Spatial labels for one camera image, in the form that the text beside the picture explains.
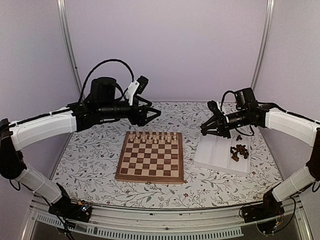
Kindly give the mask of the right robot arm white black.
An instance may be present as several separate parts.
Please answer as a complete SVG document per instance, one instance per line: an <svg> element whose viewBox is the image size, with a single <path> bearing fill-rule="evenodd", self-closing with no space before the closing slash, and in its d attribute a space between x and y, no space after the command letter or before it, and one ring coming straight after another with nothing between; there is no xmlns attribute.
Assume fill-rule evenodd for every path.
<svg viewBox="0 0 320 240"><path fill-rule="evenodd" d="M320 122L288 111L274 102L261 102L251 87L231 91L236 111L225 113L223 102L211 100L207 103L212 116L205 121L200 131L203 136L231 137L231 130L240 127L260 127L289 136L311 149L304 166L292 173L275 187L268 190L262 199L258 213L269 218L284 200L304 192L320 180Z"/></svg>

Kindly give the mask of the white plastic compartment tray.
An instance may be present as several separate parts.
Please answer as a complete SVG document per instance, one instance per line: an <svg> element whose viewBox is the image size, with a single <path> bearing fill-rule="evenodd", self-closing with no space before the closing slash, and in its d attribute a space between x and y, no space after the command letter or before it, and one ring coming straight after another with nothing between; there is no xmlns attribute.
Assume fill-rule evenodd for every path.
<svg viewBox="0 0 320 240"><path fill-rule="evenodd" d="M250 138L241 135L242 139L236 140L238 135L240 134L234 129L230 130L231 138L210 134L203 136L201 133L193 159L194 165L232 175L247 175L250 172ZM236 145L246 145L248 159L244 159L242 155L238 155L238 162L231 159L230 148Z"/></svg>

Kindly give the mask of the wooden chess board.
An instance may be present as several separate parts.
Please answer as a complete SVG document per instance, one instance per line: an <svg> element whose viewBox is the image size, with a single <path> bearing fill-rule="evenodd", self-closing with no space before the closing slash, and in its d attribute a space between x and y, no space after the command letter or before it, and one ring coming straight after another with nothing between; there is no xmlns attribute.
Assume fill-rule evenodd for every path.
<svg viewBox="0 0 320 240"><path fill-rule="evenodd" d="M140 143L135 143L136 133L140 133ZM177 144L161 142L159 133L158 144L154 144L156 132L153 131L152 143L148 143L149 132L146 132L146 142L142 143L143 131L126 132L123 142L115 179L119 182L176 185L184 182L183 137L177 133ZM129 135L134 134L134 143L129 143Z"/></svg>

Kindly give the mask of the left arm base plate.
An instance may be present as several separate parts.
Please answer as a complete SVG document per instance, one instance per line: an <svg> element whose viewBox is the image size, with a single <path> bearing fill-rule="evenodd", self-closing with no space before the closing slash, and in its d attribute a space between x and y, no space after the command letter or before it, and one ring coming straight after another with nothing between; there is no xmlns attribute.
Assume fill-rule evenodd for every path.
<svg viewBox="0 0 320 240"><path fill-rule="evenodd" d="M62 218L88 223L92 215L92 204L84 200L71 202L70 199L61 198L50 205L48 212Z"/></svg>

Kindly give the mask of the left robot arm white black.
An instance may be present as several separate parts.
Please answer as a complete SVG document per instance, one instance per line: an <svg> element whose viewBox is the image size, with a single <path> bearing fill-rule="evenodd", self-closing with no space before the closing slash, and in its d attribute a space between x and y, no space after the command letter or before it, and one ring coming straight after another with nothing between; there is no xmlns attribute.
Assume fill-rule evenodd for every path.
<svg viewBox="0 0 320 240"><path fill-rule="evenodd" d="M73 132L88 130L95 125L127 119L132 125L145 126L161 115L152 103L140 94L148 84L140 76L132 81L121 96L120 89L112 77L99 77L91 82L88 96L66 107L29 119L9 122L0 121L0 174L8 180L16 180L31 191L44 197L63 217L74 213L74 204L64 188L27 166L22 149L37 142Z"/></svg>

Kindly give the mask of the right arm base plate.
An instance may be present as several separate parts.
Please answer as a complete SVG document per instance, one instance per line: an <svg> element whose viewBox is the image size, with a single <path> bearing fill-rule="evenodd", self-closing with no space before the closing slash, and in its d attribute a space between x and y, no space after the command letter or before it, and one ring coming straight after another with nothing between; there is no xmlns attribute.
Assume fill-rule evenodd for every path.
<svg viewBox="0 0 320 240"><path fill-rule="evenodd" d="M267 207L263 203L245 204L238 212L245 223L255 222L259 232L264 235L274 234L278 230L284 213L285 210L281 203L277 203L275 207Z"/></svg>

